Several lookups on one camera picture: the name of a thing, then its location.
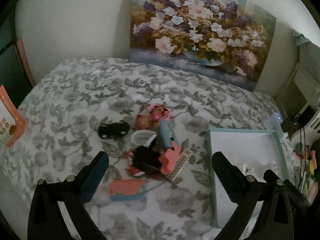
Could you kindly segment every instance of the gray leaf pattern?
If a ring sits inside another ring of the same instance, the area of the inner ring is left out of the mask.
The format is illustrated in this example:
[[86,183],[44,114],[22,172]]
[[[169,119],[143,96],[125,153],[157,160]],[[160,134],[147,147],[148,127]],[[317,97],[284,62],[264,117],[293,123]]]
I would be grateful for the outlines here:
[[[111,201],[108,184],[132,179],[123,159],[130,134],[102,142],[99,125],[125,120],[133,127],[136,114],[163,102],[172,110],[181,148],[190,148],[192,158],[172,183],[143,178],[143,199]],[[267,95],[194,73],[123,59],[81,58],[65,60],[46,75],[18,111],[27,122],[25,133],[13,147],[2,148],[0,165],[27,204],[38,179],[63,181],[103,150],[110,166],[92,203],[97,212],[91,215],[107,239],[194,240],[211,239],[211,230],[216,232],[208,223],[215,210],[210,155],[204,148],[209,126],[266,129],[268,116],[278,109]],[[289,142],[282,143],[291,153]]]

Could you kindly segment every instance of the white wall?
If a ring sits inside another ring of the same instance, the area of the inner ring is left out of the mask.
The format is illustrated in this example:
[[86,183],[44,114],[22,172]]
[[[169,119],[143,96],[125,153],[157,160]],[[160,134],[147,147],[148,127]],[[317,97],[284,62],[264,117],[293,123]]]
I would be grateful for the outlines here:
[[[320,46],[320,30],[300,0],[249,0],[277,18],[256,89],[273,97],[298,59],[292,30]],[[131,0],[20,0],[18,36],[38,82],[65,58],[127,57]]]

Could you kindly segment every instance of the canvas painting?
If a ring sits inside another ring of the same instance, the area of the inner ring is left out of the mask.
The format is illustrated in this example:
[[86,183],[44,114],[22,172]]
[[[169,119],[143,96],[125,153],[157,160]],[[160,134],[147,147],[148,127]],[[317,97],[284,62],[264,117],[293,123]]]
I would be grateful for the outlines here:
[[247,0],[132,0],[130,61],[253,91],[276,18]]

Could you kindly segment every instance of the pile of toys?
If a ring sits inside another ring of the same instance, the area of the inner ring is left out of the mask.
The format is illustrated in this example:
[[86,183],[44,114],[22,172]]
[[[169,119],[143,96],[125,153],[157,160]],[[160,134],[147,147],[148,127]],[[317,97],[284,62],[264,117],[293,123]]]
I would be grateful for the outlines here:
[[[131,150],[125,153],[130,175],[162,174],[167,180],[174,181],[192,156],[187,148],[181,152],[170,117],[171,110],[165,104],[150,105],[145,115],[137,115]],[[126,135],[129,129],[129,124],[124,121],[103,123],[98,134],[102,139],[116,138]],[[115,180],[109,184],[109,195],[112,200],[137,199],[144,196],[144,185],[141,179]]]

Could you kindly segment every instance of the toy car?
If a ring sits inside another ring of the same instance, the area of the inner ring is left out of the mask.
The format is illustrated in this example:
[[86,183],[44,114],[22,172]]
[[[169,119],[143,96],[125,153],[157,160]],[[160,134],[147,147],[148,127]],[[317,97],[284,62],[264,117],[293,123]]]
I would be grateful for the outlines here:
[[102,123],[98,128],[98,135],[101,139],[113,139],[126,135],[129,129],[129,124],[122,120],[116,123]]

